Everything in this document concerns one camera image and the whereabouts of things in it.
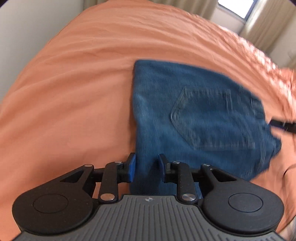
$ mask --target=wall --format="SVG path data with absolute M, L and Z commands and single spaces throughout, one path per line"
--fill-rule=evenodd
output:
M 8 0 L 0 8 L 0 103 L 26 64 L 83 10 L 83 0 Z
M 237 34 L 240 33 L 245 25 L 244 20 L 220 6 L 217 6 L 215 9 L 211 21 Z
M 285 67 L 296 56 L 296 14 L 277 40 L 270 58 L 279 67 Z

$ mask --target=denim fabric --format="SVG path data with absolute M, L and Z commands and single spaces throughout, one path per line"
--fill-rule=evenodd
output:
M 193 66 L 139 60 L 134 66 L 133 112 L 137 122 L 132 194 L 171 195 L 157 156 L 192 168 L 212 164 L 245 180 L 268 168 L 281 148 L 261 101 L 230 78 Z

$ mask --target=window frame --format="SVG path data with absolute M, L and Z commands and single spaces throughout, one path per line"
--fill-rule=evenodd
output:
M 230 10 L 229 8 L 224 7 L 224 6 L 221 5 L 219 2 L 218 2 L 218 6 L 221 7 L 221 8 L 223 8 L 223 9 L 225 9 L 226 11 L 229 11 L 230 13 L 236 15 L 238 18 L 240 18 L 240 19 L 242 19 L 242 20 L 244 20 L 244 21 L 248 21 L 248 19 L 249 19 L 250 15 L 251 15 L 251 13 L 252 13 L 252 11 L 253 11 L 255 5 L 257 4 L 257 2 L 258 2 L 258 0 L 253 0 L 253 3 L 252 3 L 252 5 L 251 5 L 251 7 L 250 7 L 250 9 L 249 9 L 249 11 L 248 11 L 248 13 L 247 13 L 247 15 L 245 16 L 245 18 L 242 18 L 241 16 L 239 16 L 238 14 L 236 14 L 235 12 L 233 12 L 232 10 Z

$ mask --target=orange bed sheet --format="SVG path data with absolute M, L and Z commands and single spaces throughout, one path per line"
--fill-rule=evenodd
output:
M 0 109 L 0 240 L 20 232 L 11 208 L 21 193 L 85 163 L 96 168 L 135 150 L 133 65 L 156 59 L 196 65 L 243 84 L 266 120 L 295 120 L 295 74 L 244 39 L 199 16 L 149 1 L 114 0 L 81 13 L 25 67 Z M 282 230 L 296 214 L 296 139 L 282 139 L 253 180 L 283 200 Z M 127 193 L 127 185 L 120 185 Z

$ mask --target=gray gripper base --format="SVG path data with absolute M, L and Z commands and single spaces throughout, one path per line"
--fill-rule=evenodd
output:
M 124 195 L 115 204 L 102 205 L 82 227 L 57 236 L 22 232 L 15 241 L 283 241 L 271 232 L 240 237 L 211 226 L 193 205 L 174 196 Z

